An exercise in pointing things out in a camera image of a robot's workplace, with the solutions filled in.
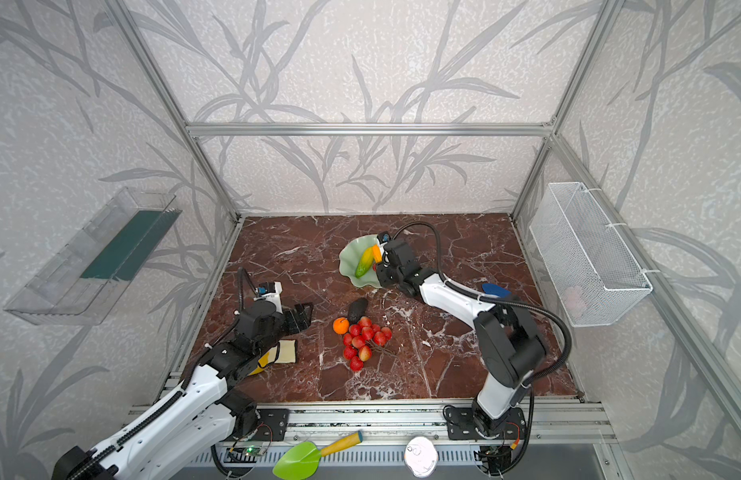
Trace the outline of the yellow orange fake mango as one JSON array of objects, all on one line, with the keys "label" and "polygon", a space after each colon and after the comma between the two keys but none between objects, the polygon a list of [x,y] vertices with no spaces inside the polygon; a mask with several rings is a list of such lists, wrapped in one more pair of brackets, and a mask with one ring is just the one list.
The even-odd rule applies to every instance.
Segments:
[{"label": "yellow orange fake mango", "polygon": [[382,251],[379,245],[370,247],[371,257],[374,264],[382,262]]}]

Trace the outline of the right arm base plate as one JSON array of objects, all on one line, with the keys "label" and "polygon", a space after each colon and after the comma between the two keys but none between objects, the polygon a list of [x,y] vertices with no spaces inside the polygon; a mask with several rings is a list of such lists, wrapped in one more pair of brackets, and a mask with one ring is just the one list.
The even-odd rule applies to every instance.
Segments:
[{"label": "right arm base plate", "polygon": [[510,407],[492,419],[476,404],[471,407],[446,405],[442,415],[450,440],[522,440],[527,421],[521,408]]}]

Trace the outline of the dark fake avocado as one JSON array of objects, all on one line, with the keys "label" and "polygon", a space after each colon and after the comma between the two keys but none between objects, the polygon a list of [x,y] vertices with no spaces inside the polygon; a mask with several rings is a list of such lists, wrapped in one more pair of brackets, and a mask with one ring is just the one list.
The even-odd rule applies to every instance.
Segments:
[{"label": "dark fake avocado", "polygon": [[366,315],[366,310],[368,310],[368,300],[366,298],[358,298],[350,303],[346,318],[348,318],[350,324],[358,324],[362,320],[362,317]]}]

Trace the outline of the small fake orange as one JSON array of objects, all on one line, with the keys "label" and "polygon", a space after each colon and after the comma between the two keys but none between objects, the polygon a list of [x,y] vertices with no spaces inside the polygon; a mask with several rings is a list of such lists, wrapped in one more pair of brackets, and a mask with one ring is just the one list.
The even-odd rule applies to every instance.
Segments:
[{"label": "small fake orange", "polygon": [[348,330],[350,330],[350,322],[348,321],[348,318],[336,318],[336,320],[332,322],[332,330],[334,330],[334,333],[338,335],[346,335]]}]

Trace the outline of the green yellow fake mango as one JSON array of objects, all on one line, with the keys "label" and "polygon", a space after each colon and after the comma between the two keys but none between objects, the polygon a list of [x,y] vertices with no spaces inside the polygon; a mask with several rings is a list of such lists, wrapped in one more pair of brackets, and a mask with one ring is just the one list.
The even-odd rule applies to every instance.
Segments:
[{"label": "green yellow fake mango", "polygon": [[376,252],[377,248],[376,246],[370,246],[362,252],[362,255],[360,255],[360,260],[358,260],[358,265],[356,265],[356,270],[354,270],[354,277],[355,278],[362,278],[362,276],[366,275],[368,271],[376,264]]}]

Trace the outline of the red fake grape bunch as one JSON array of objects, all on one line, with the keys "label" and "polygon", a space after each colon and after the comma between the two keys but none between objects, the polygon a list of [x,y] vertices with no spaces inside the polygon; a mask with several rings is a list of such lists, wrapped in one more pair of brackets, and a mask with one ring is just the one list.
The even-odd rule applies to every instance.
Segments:
[{"label": "red fake grape bunch", "polygon": [[388,326],[373,322],[368,316],[362,317],[358,324],[350,324],[350,330],[342,336],[344,351],[342,356],[353,372],[360,372],[372,360],[376,352],[384,352],[392,340],[393,331]]}]

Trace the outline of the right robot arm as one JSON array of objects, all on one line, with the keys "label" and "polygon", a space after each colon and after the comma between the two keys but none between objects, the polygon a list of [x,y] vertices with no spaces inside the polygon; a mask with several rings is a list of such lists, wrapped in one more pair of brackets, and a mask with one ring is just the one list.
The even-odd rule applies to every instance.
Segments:
[{"label": "right robot arm", "polygon": [[[506,418],[534,382],[566,364],[572,336],[558,315],[461,285],[437,268],[422,266],[407,242],[386,232],[376,237],[376,244],[380,251],[376,275],[381,287],[395,287],[405,296],[455,317],[475,332],[487,370],[484,386],[472,403],[474,418],[482,423],[482,430]],[[549,350],[535,320],[538,315],[557,325],[564,339],[560,354],[546,368],[540,367]]]}]

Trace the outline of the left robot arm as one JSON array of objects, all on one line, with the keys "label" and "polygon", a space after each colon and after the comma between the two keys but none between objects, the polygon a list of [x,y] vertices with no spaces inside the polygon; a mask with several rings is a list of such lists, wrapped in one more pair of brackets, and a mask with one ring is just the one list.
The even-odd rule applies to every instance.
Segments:
[{"label": "left robot arm", "polygon": [[168,479],[212,446],[256,433],[256,402],[236,387],[280,340],[308,329],[312,312],[312,303],[280,308],[264,298],[252,302],[170,394],[89,450],[68,450],[52,476]]}]

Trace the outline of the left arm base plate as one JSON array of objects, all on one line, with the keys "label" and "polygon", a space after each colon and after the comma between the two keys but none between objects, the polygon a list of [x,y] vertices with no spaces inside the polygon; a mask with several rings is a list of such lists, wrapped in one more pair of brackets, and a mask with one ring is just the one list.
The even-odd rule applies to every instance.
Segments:
[{"label": "left arm base plate", "polygon": [[240,441],[280,442],[286,437],[290,410],[250,410],[236,419],[232,436]]}]

